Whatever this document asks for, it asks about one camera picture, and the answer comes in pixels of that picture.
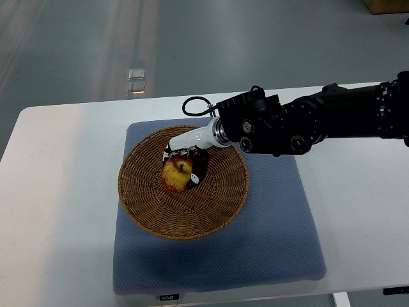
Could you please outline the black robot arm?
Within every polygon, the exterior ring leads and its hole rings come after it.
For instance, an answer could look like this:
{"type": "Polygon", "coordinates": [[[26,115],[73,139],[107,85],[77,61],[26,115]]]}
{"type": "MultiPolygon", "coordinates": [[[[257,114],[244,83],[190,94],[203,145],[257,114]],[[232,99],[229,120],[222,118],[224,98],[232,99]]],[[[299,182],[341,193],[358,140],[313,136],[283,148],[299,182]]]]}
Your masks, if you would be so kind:
{"type": "Polygon", "coordinates": [[[259,86],[209,108],[219,115],[189,132],[187,147],[240,145],[245,153],[303,155],[327,138],[402,139],[408,142],[408,72],[391,82],[346,89],[333,83],[280,104],[259,86]]]}

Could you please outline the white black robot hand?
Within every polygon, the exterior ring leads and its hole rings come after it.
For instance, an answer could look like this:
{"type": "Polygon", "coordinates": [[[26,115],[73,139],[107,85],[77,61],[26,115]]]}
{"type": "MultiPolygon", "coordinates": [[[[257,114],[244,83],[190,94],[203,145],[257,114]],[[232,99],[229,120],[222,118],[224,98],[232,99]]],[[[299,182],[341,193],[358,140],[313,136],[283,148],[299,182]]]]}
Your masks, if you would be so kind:
{"type": "Polygon", "coordinates": [[[162,167],[164,168],[168,159],[177,155],[191,158],[193,165],[186,190],[188,191],[197,187],[205,179],[210,160],[207,149],[211,147],[226,148],[230,145],[232,142],[227,139],[224,133],[221,119],[215,117],[205,127],[196,128],[171,138],[162,156],[162,167]]]}

